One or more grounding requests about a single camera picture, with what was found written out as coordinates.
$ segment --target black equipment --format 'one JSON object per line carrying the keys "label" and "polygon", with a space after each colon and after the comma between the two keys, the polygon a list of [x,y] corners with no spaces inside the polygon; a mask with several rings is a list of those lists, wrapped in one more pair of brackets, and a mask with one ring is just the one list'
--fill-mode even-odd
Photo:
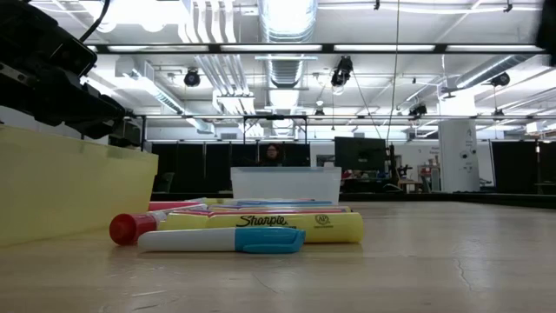
{"label": "black equipment", "polygon": [[507,73],[502,73],[488,82],[494,87],[507,86],[510,83],[510,76]]}
{"label": "black equipment", "polygon": [[0,105],[95,139],[112,133],[125,117],[118,102],[80,84],[96,54],[39,9],[0,0],[0,47]]}
{"label": "black equipment", "polygon": [[183,82],[186,86],[197,87],[199,83],[201,83],[201,78],[199,77],[198,71],[199,70],[196,68],[188,69],[188,73],[185,75],[185,78],[183,78]]}
{"label": "black equipment", "polygon": [[409,111],[409,115],[412,117],[420,117],[427,113],[427,106],[425,104],[419,104],[418,106],[412,108]]}
{"label": "black equipment", "polygon": [[383,139],[336,137],[335,165],[342,170],[384,171],[386,141]]}
{"label": "black equipment", "polygon": [[330,81],[330,83],[334,87],[345,85],[350,78],[349,73],[351,73],[352,70],[354,70],[354,64],[351,62],[351,57],[341,56],[341,60],[334,70],[334,74],[332,75],[332,80]]}

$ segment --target computer monitor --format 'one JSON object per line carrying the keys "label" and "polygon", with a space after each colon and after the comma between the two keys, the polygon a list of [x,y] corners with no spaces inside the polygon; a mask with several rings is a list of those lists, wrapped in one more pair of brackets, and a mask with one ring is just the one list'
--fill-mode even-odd
{"label": "computer monitor", "polygon": [[335,164],[342,170],[384,170],[386,140],[336,137]]}

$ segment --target person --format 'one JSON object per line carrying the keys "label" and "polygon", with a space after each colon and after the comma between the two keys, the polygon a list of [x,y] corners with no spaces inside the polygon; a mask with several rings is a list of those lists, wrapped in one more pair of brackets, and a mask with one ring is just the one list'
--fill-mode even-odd
{"label": "person", "polygon": [[261,166],[282,166],[280,148],[271,143],[267,148],[266,156],[261,160]]}

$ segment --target light fixture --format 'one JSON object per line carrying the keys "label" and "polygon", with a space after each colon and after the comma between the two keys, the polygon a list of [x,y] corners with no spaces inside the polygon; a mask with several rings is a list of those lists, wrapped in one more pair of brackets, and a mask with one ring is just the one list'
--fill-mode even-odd
{"label": "light fixture", "polygon": [[239,52],[239,51],[320,51],[322,46],[320,44],[281,44],[281,43],[268,43],[268,44],[224,44],[221,47],[225,52]]}
{"label": "light fixture", "polygon": [[159,52],[159,53],[175,53],[175,52],[207,52],[209,47],[203,44],[176,44],[176,45],[115,45],[108,46],[108,50],[112,52]]}
{"label": "light fixture", "polygon": [[446,51],[449,52],[465,52],[465,51],[500,51],[500,50],[515,50],[523,52],[542,52],[541,48],[535,47],[531,44],[450,44],[447,46]]}
{"label": "light fixture", "polygon": [[182,116],[164,116],[164,115],[153,115],[146,116],[147,119],[182,119]]}
{"label": "light fixture", "polygon": [[[432,51],[433,44],[398,44],[398,51]],[[336,44],[334,51],[350,52],[350,51],[396,51],[395,44]]]}
{"label": "light fixture", "polygon": [[316,61],[315,56],[255,56],[257,61]]}

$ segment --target clear plastic container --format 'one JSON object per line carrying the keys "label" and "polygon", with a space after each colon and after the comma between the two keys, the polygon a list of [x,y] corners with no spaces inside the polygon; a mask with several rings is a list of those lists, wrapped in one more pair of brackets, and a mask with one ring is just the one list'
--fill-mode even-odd
{"label": "clear plastic container", "polygon": [[234,198],[310,198],[338,203],[341,168],[232,168]]}

